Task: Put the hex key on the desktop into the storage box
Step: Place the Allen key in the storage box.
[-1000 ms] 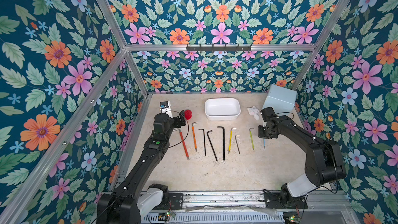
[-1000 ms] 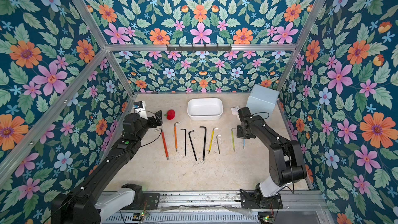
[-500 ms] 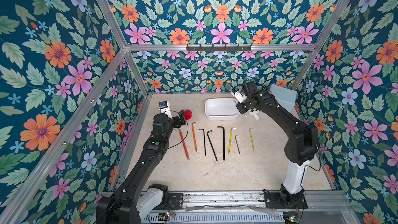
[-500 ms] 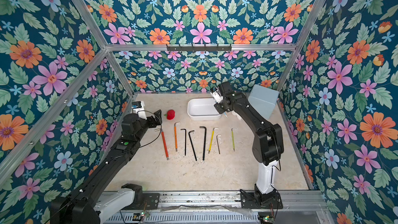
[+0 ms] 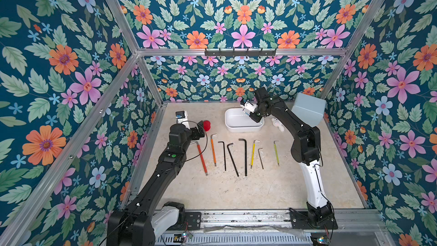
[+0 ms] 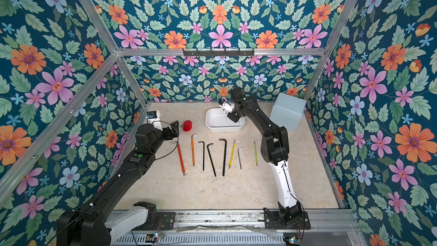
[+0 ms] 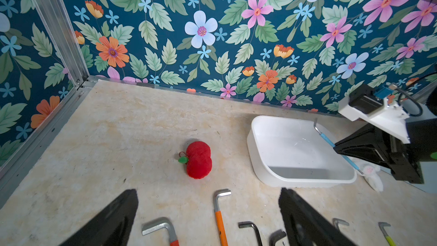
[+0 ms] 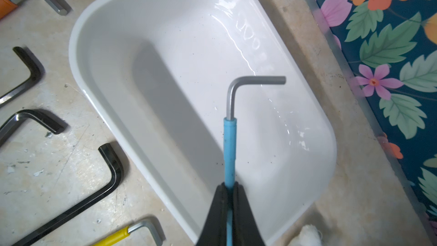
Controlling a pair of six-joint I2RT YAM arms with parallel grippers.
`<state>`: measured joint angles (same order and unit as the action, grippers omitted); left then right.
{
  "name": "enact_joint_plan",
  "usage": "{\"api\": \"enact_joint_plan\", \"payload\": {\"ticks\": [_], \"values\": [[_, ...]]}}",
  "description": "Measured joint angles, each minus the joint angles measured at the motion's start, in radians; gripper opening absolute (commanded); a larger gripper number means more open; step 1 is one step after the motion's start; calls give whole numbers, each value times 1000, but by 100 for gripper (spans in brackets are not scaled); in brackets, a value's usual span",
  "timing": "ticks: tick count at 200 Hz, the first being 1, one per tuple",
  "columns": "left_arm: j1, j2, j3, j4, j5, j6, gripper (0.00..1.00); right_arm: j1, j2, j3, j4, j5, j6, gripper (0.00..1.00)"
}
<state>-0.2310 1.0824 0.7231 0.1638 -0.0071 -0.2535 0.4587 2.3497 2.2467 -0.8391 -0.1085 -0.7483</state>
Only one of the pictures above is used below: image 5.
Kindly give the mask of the thin black hex key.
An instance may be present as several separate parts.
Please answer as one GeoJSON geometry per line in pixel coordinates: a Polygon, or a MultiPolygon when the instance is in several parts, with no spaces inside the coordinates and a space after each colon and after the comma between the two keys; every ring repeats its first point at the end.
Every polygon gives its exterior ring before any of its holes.
{"type": "Polygon", "coordinates": [[[223,146],[223,164],[224,164],[224,171],[227,171],[227,164],[226,164],[226,149],[225,149],[225,142],[224,141],[219,141],[219,144],[221,144],[223,146]]]}

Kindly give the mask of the medium black hex key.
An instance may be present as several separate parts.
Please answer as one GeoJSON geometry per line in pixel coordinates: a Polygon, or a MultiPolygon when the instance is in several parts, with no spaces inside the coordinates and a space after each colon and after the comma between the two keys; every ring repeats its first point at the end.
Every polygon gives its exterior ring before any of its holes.
{"type": "Polygon", "coordinates": [[[231,146],[233,146],[233,143],[229,143],[229,144],[226,146],[226,148],[227,148],[227,150],[228,150],[228,153],[229,153],[229,156],[230,156],[230,159],[231,159],[231,162],[232,162],[232,165],[233,165],[234,171],[235,171],[235,173],[236,173],[236,176],[239,177],[240,174],[239,174],[239,172],[238,172],[238,169],[237,169],[236,163],[235,163],[235,161],[234,161],[234,158],[233,158],[233,155],[232,155],[232,152],[231,152],[231,146]]]}

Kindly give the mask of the small silver hex key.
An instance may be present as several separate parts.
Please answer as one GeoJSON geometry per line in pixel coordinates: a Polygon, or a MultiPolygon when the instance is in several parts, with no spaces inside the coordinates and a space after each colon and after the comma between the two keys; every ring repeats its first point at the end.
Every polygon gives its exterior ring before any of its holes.
{"type": "Polygon", "coordinates": [[[260,164],[261,164],[261,169],[264,169],[264,163],[263,163],[263,160],[262,160],[262,155],[263,155],[263,148],[259,148],[258,149],[258,158],[259,158],[259,162],[260,162],[260,164]]]}

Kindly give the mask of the yellow handled hex key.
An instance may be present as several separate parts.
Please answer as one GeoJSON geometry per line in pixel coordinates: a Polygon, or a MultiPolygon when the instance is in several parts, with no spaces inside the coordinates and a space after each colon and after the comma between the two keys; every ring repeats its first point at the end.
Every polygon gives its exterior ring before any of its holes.
{"type": "Polygon", "coordinates": [[[251,160],[250,160],[250,168],[253,168],[254,165],[254,154],[255,154],[255,150],[256,150],[256,145],[260,143],[260,140],[254,140],[253,144],[252,144],[252,153],[251,153],[251,160]]]}

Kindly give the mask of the green handled hex key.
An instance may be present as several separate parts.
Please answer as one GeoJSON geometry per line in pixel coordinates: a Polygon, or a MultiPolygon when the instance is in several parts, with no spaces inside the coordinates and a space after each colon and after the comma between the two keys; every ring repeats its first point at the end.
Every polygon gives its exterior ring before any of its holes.
{"type": "Polygon", "coordinates": [[[277,149],[277,141],[274,141],[274,151],[275,151],[275,159],[276,159],[277,165],[280,166],[279,153],[278,153],[278,149],[277,149]]]}

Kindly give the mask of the large black hex key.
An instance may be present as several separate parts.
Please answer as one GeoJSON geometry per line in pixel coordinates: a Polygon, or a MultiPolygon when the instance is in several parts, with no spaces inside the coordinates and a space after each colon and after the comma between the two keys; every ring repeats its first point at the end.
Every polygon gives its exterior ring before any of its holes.
{"type": "Polygon", "coordinates": [[[244,143],[244,174],[245,177],[248,176],[248,149],[247,140],[244,138],[239,138],[239,141],[244,143]]]}

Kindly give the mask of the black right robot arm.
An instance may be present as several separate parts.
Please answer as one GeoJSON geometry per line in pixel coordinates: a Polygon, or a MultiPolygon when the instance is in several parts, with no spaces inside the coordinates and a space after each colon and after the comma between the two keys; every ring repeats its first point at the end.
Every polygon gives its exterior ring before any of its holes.
{"type": "Polygon", "coordinates": [[[272,96],[265,88],[255,90],[255,103],[241,101],[243,111],[256,123],[263,117],[273,116],[293,138],[291,155],[299,164],[307,190],[307,214],[304,218],[314,229],[336,225],[335,211],[326,197],[320,169],[323,167],[320,129],[326,101],[298,93],[289,108],[279,96],[272,96]]]}

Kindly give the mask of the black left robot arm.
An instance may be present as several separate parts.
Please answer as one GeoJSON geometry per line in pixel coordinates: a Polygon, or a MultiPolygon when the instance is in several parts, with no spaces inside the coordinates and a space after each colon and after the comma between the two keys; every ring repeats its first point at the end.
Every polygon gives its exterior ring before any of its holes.
{"type": "Polygon", "coordinates": [[[191,142],[207,136],[203,121],[193,123],[192,128],[187,128],[186,123],[171,126],[166,148],[146,185],[123,210],[114,211],[110,216],[104,239],[107,246],[153,246],[168,229],[183,225],[183,204],[168,202],[160,212],[155,211],[187,162],[191,142]]]}

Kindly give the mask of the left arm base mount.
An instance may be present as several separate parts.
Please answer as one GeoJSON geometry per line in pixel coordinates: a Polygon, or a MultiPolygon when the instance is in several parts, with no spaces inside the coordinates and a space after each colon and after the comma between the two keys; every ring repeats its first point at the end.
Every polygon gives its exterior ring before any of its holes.
{"type": "Polygon", "coordinates": [[[184,204],[167,202],[151,220],[155,237],[166,231],[196,231],[200,230],[200,212],[187,212],[184,204]]]}

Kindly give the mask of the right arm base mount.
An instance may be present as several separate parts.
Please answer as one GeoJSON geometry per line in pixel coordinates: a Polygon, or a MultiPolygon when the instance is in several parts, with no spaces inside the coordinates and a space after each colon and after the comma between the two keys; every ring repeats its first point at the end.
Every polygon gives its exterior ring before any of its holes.
{"type": "Polygon", "coordinates": [[[335,211],[331,202],[327,202],[325,206],[318,208],[307,203],[307,210],[304,211],[289,208],[289,215],[294,229],[338,229],[338,224],[335,219],[335,211]]]}

